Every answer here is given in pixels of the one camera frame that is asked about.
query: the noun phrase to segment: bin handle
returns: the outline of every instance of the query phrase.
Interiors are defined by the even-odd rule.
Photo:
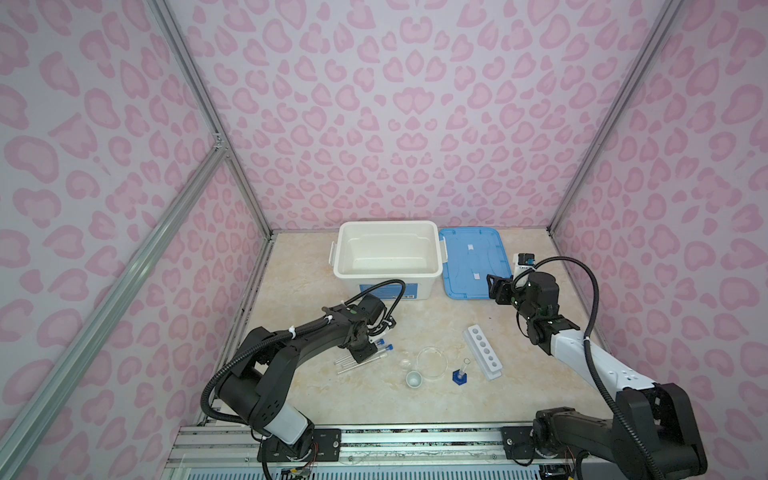
[[[333,266],[333,261],[336,259],[336,242],[331,242],[331,252],[328,254],[328,264]]]
[[[445,245],[445,238],[440,240],[440,254],[442,256],[442,262],[448,261],[448,246]]]

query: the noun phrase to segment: plastic lid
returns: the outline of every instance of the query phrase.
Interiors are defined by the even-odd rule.
[[[457,300],[487,300],[485,276],[509,278],[507,253],[498,232],[488,227],[444,228],[448,262],[442,269],[445,293]]]

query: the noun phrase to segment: plastic container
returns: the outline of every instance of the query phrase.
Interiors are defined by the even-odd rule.
[[[423,300],[442,275],[448,261],[445,241],[438,238],[430,221],[347,222],[331,245],[328,263],[354,296],[384,280],[406,282],[403,299]],[[373,292],[382,300],[394,300],[400,285],[387,285]]]

